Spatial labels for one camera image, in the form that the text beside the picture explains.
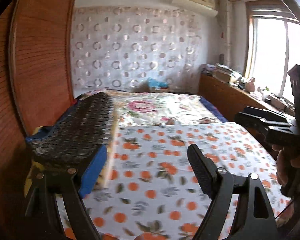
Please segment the person's right hand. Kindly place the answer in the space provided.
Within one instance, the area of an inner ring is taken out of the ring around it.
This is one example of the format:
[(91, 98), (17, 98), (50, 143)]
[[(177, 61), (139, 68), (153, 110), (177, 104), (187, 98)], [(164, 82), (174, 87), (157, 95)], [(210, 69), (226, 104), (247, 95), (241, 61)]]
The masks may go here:
[[(281, 186), (286, 186), (288, 183), (288, 167), (300, 168), (300, 148), (298, 147), (283, 147), (273, 145), (272, 149), (278, 152), (276, 166), (277, 181)], [(300, 182), (298, 184), (298, 192), (300, 192)]]

